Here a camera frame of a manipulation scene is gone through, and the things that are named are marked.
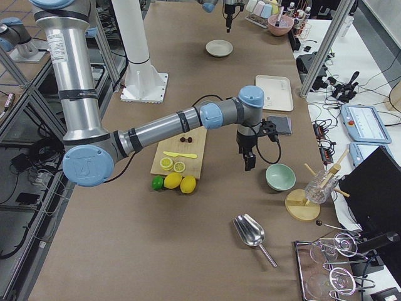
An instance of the yellow knife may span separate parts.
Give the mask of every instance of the yellow knife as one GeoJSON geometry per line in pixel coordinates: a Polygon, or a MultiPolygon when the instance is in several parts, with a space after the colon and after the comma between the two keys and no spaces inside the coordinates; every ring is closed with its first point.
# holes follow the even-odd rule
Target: yellow knife
{"type": "Polygon", "coordinates": [[[198,155],[197,154],[181,154],[181,153],[179,153],[179,152],[163,152],[163,154],[165,154],[165,155],[167,155],[167,156],[170,156],[170,157],[178,157],[178,156],[181,156],[181,157],[186,157],[186,158],[191,158],[191,159],[196,159],[196,158],[198,158],[198,155]]]}

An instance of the lime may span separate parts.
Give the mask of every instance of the lime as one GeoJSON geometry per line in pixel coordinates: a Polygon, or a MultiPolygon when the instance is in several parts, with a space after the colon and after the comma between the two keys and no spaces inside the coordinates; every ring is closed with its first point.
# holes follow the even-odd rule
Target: lime
{"type": "Polygon", "coordinates": [[[175,172],[183,172],[185,170],[185,163],[184,162],[176,162],[173,166],[173,170],[175,172]]]}
{"type": "Polygon", "coordinates": [[[160,166],[165,171],[169,171],[171,168],[173,168],[173,164],[174,164],[173,160],[168,157],[164,157],[160,160],[160,166]]]}
{"type": "Polygon", "coordinates": [[[183,178],[180,184],[180,189],[182,193],[192,193],[196,187],[196,180],[193,176],[186,176],[183,178]]]}
{"type": "Polygon", "coordinates": [[[162,176],[155,176],[152,181],[152,189],[159,190],[163,187],[164,179],[162,176]]]}
{"type": "Polygon", "coordinates": [[[182,180],[181,174],[177,172],[172,172],[164,179],[164,187],[168,189],[174,189],[180,186],[182,180]]]}

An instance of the light blue cap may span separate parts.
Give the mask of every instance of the light blue cap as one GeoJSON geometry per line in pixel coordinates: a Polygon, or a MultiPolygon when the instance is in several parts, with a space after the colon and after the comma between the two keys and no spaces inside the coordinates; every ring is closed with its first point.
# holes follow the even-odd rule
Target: light blue cap
{"type": "Polygon", "coordinates": [[[105,182],[113,170],[111,155],[95,145],[78,145],[64,155],[63,171],[66,177],[80,186],[97,186],[105,182]]]}
{"type": "Polygon", "coordinates": [[[9,17],[0,20],[0,22],[4,23],[5,25],[22,25],[23,22],[18,19],[17,17],[9,17]]]}
{"type": "Polygon", "coordinates": [[[61,9],[69,6],[75,0],[29,0],[33,5],[43,9],[61,9]]]}
{"type": "Polygon", "coordinates": [[[98,34],[97,27],[88,28],[87,31],[85,31],[86,38],[94,38],[97,34],[98,34]]]}
{"type": "Polygon", "coordinates": [[[9,41],[0,38],[0,47],[5,51],[9,52],[14,49],[13,44],[11,44],[9,41]]]}
{"type": "Polygon", "coordinates": [[[264,92],[257,86],[245,86],[239,91],[238,98],[250,107],[263,108],[264,92]]]}
{"type": "Polygon", "coordinates": [[[215,8],[216,5],[212,3],[204,3],[202,4],[203,10],[207,13],[213,12],[213,9],[215,8]]]}
{"type": "Polygon", "coordinates": [[[208,103],[200,108],[200,119],[208,129],[218,129],[223,124],[223,114],[215,103],[208,103]]]}

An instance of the metal scoop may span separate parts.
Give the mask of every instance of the metal scoop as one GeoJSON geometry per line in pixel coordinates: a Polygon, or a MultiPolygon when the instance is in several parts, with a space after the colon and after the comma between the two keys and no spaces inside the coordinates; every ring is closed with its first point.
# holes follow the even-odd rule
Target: metal scoop
{"type": "Polygon", "coordinates": [[[234,218],[234,226],[237,228],[238,234],[245,244],[248,246],[258,246],[263,255],[269,260],[273,268],[277,267],[277,263],[271,258],[270,254],[262,245],[264,239],[264,230],[248,214],[241,214],[234,218]]]}

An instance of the black monitor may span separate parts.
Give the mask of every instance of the black monitor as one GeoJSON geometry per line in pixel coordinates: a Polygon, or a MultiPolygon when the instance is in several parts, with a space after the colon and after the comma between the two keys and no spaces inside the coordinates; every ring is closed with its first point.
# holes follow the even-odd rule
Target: black monitor
{"type": "MultiPolygon", "coordinates": [[[[378,147],[340,181],[345,198],[367,239],[389,231],[401,235],[401,167],[378,147]]],[[[401,242],[379,248],[378,254],[401,285],[401,242]]]]}

